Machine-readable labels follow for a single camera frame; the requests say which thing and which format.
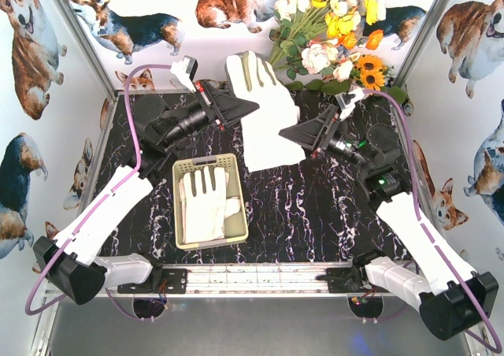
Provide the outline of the white grey glove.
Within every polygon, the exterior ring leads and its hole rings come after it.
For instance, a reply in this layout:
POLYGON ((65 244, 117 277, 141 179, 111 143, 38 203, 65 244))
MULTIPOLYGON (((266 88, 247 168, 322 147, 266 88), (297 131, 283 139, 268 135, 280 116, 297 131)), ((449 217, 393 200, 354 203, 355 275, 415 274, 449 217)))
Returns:
POLYGON ((248 171, 295 165, 304 160, 304 150, 280 136, 281 130, 298 123, 300 109, 270 63, 248 50, 227 56, 225 68, 234 96, 259 105, 241 120, 243 158, 248 171))
POLYGON ((230 216, 237 214, 241 208, 241 201, 239 197, 231 197, 226 199, 224 208, 224 218, 227 219, 230 216))

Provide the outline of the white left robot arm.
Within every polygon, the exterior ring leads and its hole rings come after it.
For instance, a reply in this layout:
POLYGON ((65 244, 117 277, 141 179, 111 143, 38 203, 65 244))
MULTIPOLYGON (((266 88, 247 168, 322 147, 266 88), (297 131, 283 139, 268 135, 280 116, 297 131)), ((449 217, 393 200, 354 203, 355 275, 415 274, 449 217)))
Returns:
POLYGON ((153 291, 161 282, 161 263, 137 253, 101 258, 103 243, 138 202, 172 175, 180 143, 209 126, 224 130, 258 108, 256 102, 235 98, 204 80, 196 82, 187 103, 176 109, 159 95, 138 100, 132 116, 139 148, 67 228, 35 242, 35 257, 46 278, 77 305, 120 285, 153 291))

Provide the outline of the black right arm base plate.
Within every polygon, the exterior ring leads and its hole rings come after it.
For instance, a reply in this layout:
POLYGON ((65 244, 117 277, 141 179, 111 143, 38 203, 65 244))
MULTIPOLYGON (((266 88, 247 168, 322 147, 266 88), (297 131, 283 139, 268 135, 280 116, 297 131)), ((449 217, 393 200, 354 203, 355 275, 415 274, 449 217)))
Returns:
POLYGON ((373 286, 363 279, 355 267, 327 268, 315 279, 324 281, 330 293, 366 293, 373 289, 373 286))

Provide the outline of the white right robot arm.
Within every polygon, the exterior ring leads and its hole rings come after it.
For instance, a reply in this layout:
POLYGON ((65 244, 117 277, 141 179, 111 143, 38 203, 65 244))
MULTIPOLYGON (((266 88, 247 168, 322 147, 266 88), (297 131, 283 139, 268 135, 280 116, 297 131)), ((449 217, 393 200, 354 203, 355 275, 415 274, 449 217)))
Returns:
POLYGON ((357 183, 369 207, 400 239, 420 269, 414 273, 374 250, 354 259, 357 279, 396 295, 441 340, 489 322, 498 282, 464 261, 419 209, 416 184, 404 181, 393 166, 402 149, 391 126, 374 124, 363 139, 352 139, 339 109, 329 106, 318 117, 281 130, 280 136, 314 157, 326 152, 357 166, 357 183))

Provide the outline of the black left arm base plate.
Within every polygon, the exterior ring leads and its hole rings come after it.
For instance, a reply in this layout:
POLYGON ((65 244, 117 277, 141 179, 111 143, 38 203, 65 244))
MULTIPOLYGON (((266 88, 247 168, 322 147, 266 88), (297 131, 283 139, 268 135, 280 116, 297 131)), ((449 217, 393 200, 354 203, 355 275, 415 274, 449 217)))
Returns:
POLYGON ((153 272, 153 282, 149 292, 183 295, 186 293, 188 270, 162 268, 153 272))

